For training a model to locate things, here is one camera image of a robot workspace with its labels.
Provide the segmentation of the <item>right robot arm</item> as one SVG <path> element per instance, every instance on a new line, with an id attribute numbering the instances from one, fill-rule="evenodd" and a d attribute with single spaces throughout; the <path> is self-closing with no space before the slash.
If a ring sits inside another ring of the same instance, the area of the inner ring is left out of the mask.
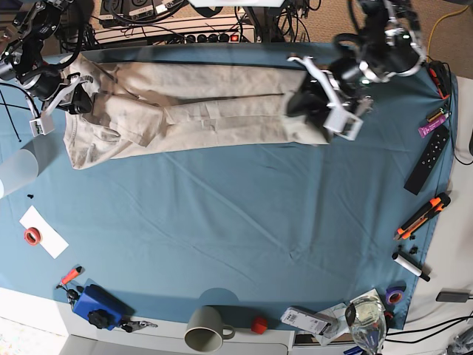
<path id="1" fill-rule="evenodd" d="M 24 94 L 35 137 L 54 130 L 52 113 L 55 109 L 71 115 L 92 110 L 92 99 L 83 85 L 93 83 L 93 77 L 79 72 L 65 73 L 81 53 L 84 25 L 78 26 L 75 49 L 66 61 L 49 64 L 41 54 L 44 42 L 55 35 L 69 8 L 80 21 L 84 20 L 77 1 L 37 1 L 28 11 L 19 13 L 1 37 L 1 85 Z"/>

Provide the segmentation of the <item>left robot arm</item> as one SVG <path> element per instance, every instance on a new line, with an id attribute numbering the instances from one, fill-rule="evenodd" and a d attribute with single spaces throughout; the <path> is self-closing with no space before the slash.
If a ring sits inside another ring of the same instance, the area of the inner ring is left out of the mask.
<path id="1" fill-rule="evenodd" d="M 366 89 L 395 76 L 416 74 L 426 61 L 421 26 L 410 1 L 360 1 L 364 26 L 359 26 L 353 2 L 347 3 L 354 33 L 340 33 L 333 46 L 340 58 L 327 68 L 310 56 L 292 55 L 307 75 L 286 108 L 289 117 L 303 116 L 330 141 L 334 135 L 355 140 L 362 117 L 372 108 Z"/>

